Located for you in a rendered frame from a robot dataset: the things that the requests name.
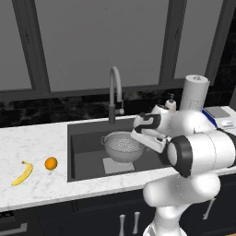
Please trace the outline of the white square sink drain plate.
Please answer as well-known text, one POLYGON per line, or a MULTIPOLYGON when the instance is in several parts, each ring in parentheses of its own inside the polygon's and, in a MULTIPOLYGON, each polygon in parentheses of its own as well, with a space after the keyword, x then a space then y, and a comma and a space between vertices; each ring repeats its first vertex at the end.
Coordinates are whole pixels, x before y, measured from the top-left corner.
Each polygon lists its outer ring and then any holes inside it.
POLYGON ((129 163, 116 162, 112 158, 105 158, 102 161, 103 161, 104 171, 106 174, 133 171, 135 169, 132 162, 129 163))

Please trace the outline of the white paper towel roll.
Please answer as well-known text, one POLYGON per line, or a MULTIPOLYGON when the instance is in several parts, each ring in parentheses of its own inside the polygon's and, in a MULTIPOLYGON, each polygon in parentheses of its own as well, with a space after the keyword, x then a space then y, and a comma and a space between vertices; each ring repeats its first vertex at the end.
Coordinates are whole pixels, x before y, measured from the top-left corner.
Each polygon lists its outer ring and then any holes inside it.
POLYGON ((203 76, 186 76, 179 110, 201 112, 206 100, 209 83, 210 81, 203 76))

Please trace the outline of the silver metal colander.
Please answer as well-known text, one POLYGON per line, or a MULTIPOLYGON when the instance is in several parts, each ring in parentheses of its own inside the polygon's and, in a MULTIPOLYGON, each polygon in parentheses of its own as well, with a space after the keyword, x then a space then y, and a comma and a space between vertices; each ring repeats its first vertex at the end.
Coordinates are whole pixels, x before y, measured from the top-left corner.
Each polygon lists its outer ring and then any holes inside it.
POLYGON ((130 132, 112 132, 100 139, 109 157, 121 163, 134 162, 139 159, 145 146, 131 137, 130 132))

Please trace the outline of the dark framed window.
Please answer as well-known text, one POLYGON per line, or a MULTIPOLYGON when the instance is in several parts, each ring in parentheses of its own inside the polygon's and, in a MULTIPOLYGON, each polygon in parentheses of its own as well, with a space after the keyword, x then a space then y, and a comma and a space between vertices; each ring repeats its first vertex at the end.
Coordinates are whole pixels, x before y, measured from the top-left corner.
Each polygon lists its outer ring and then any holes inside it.
POLYGON ((0 0, 0 101, 213 81, 236 0, 0 0))

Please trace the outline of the dark cupboard door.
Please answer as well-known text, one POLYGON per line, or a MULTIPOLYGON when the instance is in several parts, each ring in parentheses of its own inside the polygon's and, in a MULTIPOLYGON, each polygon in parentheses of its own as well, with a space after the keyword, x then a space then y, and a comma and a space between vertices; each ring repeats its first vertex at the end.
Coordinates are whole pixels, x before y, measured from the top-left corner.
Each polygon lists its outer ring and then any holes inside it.
POLYGON ((221 188, 207 220, 203 215, 209 201, 189 206, 182 214, 181 228, 187 236, 227 236, 236 234, 236 173, 219 177, 221 188))
POLYGON ((155 216, 156 208, 150 207, 144 201, 138 201, 129 207, 129 236, 143 236, 146 227, 152 222, 155 216), (138 221, 138 234, 133 234, 134 214, 140 212, 138 221))
POLYGON ((122 214, 125 214, 125 236, 129 216, 127 206, 114 206, 62 219, 59 223, 57 236, 119 236, 119 217, 122 214))

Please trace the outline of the orange fruit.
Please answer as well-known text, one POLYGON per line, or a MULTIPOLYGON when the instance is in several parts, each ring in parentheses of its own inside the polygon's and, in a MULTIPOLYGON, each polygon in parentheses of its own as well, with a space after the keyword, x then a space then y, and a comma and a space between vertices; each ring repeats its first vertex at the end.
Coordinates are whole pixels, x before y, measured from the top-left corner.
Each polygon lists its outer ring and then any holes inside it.
POLYGON ((44 166, 47 170, 52 171, 57 167, 58 161, 55 157, 50 157, 44 162, 44 166))

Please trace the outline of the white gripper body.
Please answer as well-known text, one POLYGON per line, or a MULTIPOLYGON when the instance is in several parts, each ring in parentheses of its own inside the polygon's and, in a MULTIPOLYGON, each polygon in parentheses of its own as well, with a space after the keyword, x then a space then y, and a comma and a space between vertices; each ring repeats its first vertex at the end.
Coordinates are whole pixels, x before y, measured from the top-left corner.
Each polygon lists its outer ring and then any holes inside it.
POLYGON ((171 138, 168 133, 161 133, 153 129, 142 129, 140 133, 136 130, 131 132, 131 137, 148 148, 162 153, 171 138))

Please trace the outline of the yellow banana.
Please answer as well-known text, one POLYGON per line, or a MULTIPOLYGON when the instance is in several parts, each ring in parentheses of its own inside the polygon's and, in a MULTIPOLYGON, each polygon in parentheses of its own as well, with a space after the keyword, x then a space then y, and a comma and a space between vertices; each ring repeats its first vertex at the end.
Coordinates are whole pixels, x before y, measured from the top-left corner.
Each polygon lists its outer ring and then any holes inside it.
POLYGON ((16 180, 14 180, 11 185, 12 186, 17 186, 21 183, 23 183, 32 173, 33 171, 33 164, 30 162, 26 162, 26 161, 21 161, 22 164, 24 164, 26 166, 25 170, 17 177, 16 180))

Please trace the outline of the dark dishwasher front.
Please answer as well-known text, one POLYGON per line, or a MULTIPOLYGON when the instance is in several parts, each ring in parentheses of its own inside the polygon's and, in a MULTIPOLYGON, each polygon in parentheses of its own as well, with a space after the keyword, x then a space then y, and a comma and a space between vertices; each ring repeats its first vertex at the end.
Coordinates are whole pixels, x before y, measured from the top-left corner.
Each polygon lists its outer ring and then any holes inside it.
POLYGON ((40 223, 33 208, 11 210, 0 213, 0 227, 18 227, 21 223, 27 223, 28 230, 24 233, 13 234, 10 236, 43 236, 40 223))

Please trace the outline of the dark grey sink basin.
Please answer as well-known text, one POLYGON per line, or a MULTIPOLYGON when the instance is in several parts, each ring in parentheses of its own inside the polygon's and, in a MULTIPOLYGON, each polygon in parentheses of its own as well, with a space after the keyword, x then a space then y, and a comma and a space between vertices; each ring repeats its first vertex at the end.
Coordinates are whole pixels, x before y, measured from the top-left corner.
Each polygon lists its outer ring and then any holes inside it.
POLYGON ((134 118, 124 117, 116 120, 115 124, 109 124, 108 120, 69 124, 67 126, 67 180, 75 182, 171 167, 166 151, 159 154, 154 150, 145 149, 142 156, 133 163, 135 167, 133 171, 105 173, 102 160, 109 158, 109 155, 100 139, 115 131, 131 132, 133 121, 134 118))

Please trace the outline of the white soap dispenser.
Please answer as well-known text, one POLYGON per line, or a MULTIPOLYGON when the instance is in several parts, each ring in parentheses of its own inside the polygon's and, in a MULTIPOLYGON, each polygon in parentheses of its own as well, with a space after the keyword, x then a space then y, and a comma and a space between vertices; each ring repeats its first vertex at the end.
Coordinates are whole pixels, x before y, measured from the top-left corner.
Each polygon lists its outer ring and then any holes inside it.
POLYGON ((174 95, 170 93, 170 98, 166 100, 165 106, 172 112, 176 111, 176 101, 173 99, 174 95))

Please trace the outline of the grey curved sink faucet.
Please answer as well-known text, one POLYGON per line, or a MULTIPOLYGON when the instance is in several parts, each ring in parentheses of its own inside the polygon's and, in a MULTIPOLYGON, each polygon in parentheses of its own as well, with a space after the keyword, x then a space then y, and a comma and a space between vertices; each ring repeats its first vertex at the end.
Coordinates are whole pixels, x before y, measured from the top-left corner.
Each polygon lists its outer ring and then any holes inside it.
POLYGON ((119 70, 113 66, 110 70, 109 124, 115 124, 115 116, 124 114, 124 100, 119 70))

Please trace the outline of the white blue kitchen scale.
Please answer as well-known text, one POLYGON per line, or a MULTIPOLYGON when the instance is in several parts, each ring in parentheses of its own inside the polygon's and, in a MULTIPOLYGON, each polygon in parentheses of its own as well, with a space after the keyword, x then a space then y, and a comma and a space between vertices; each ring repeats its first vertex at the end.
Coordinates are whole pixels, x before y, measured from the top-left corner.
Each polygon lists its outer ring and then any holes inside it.
POLYGON ((231 129, 236 128, 236 121, 232 116, 221 107, 206 107, 202 110, 206 118, 217 128, 231 129))

